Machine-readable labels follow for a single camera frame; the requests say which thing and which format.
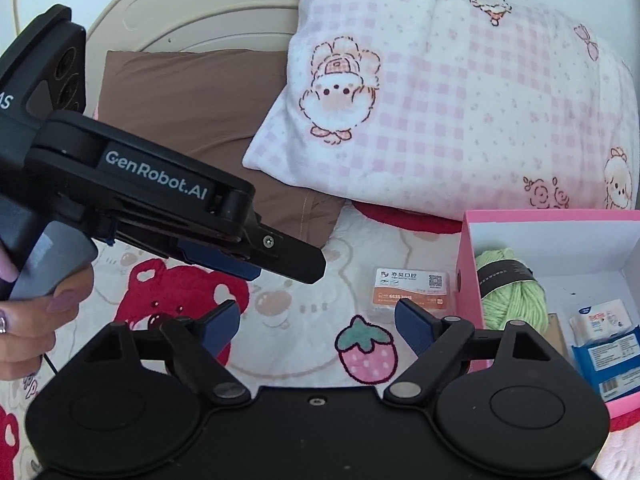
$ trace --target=pillow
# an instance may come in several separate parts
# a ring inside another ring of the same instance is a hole
[[[285,65],[284,52],[108,52],[99,117],[251,182],[263,223],[321,247],[344,200],[241,163],[286,82]]]
[[[526,0],[300,0],[245,167],[460,220],[633,208],[638,105],[590,28]]]

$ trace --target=brown pillow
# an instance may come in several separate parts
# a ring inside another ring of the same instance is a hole
[[[264,224],[322,247],[344,200],[242,166],[286,63],[285,52],[108,52],[99,119],[251,182]]]

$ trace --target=white package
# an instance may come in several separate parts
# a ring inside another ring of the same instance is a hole
[[[581,308],[569,320],[578,346],[629,332],[633,325],[622,300]]]

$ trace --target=green yarn ball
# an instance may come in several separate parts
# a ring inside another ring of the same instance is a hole
[[[476,258],[476,270],[499,260],[517,260],[512,249],[485,251]],[[516,282],[492,290],[482,300],[484,323],[488,329],[504,330],[512,319],[529,323],[538,333],[549,326],[545,290],[538,282]]]

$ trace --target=tissue pack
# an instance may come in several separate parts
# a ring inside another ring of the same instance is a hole
[[[569,320],[578,346],[589,345],[629,332],[633,325],[621,300],[581,308]]]
[[[607,342],[572,347],[582,376],[600,394],[613,400],[640,391],[640,328]]]

